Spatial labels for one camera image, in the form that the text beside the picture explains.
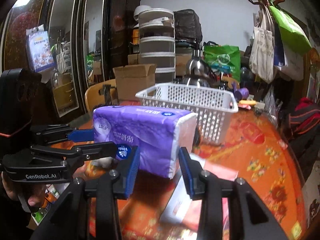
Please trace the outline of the person's left hand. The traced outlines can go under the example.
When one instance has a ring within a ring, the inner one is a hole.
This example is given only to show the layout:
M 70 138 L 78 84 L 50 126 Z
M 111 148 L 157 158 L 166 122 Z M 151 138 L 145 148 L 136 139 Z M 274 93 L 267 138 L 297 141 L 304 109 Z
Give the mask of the person's left hand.
M 20 184 L 12 181 L 7 173 L 1 173 L 2 185 L 6 191 L 7 196 L 11 200 L 19 201 L 19 195 L 28 197 L 27 202 L 31 207 L 41 207 L 45 201 L 45 188 L 44 184 Z

